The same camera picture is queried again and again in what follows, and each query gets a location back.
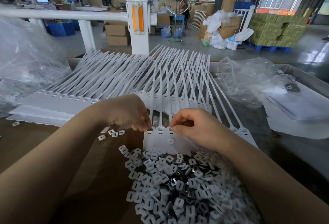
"concrete floor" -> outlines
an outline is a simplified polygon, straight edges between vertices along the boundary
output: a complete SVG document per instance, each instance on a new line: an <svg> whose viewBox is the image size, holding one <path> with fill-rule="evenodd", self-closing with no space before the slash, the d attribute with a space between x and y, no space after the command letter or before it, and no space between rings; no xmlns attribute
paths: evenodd
<svg viewBox="0 0 329 224"><path fill-rule="evenodd" d="M93 27L93 33L96 43L96 48L106 48L110 50L131 49L131 47L109 46L103 31L103 24ZM280 51L254 51L253 49L245 46L245 49L237 51L233 50L218 50L213 47L202 46L201 41L198 39L198 29L189 25L187 30L183 31L183 43L172 43L168 39L160 36L160 32L155 35L150 35L150 49L156 45L161 44L169 47L175 47L185 50L198 51L204 54L210 54L212 60L221 60L229 57L233 60L243 60L256 57L263 57L271 60L276 64L290 64L299 68L307 73L310 73L326 82L329 82L329 42L322 40L328 36L329 26L324 25L309 25L306 28L305 34L300 39L298 44L288 53ZM68 37L57 37L63 47L66 49L68 57L74 57L85 52L82 36L80 32L76 35Z"/></svg>

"hand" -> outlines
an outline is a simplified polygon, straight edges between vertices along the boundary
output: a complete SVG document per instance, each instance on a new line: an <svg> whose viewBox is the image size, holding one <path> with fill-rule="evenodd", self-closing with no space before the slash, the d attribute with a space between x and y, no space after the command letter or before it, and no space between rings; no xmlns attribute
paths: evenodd
<svg viewBox="0 0 329 224"><path fill-rule="evenodd" d="M146 131L152 127L145 104L137 95L125 95L95 103L106 126L131 125L133 130Z"/></svg>
<svg viewBox="0 0 329 224"><path fill-rule="evenodd" d="M218 152L224 150L229 144L230 137L234 135L204 109L182 109L173 117L169 125L178 135L191 138L203 147Z"/></svg>

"standing fan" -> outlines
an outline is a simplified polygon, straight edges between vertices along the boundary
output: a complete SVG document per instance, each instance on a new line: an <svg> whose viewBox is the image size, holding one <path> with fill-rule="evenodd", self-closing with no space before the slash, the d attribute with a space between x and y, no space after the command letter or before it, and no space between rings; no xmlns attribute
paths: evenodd
<svg viewBox="0 0 329 224"><path fill-rule="evenodd" d="M170 41L170 42L183 42L182 39L177 39L176 38L176 18L177 18L177 15L183 14L184 12L186 12L186 10L188 10L188 8L191 5L191 0L165 0L164 2L166 4L167 9L172 14L175 14L174 38L173 39L168 39L168 41Z"/></svg>

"stacked green boxes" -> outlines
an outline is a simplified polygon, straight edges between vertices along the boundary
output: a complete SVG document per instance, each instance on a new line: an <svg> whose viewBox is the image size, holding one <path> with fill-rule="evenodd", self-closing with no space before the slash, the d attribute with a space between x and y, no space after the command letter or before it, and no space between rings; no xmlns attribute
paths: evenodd
<svg viewBox="0 0 329 224"><path fill-rule="evenodd" d="M247 41L255 45L294 47L306 27L306 17L253 13Z"/></svg>

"pile of locking clips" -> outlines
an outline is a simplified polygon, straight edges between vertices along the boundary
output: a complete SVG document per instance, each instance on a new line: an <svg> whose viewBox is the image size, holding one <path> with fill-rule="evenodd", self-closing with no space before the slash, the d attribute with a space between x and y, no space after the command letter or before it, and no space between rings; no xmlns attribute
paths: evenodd
<svg viewBox="0 0 329 224"><path fill-rule="evenodd" d="M174 159L156 148L119 150L134 180L127 201L136 203L144 224L263 223L224 156L200 150Z"/></svg>

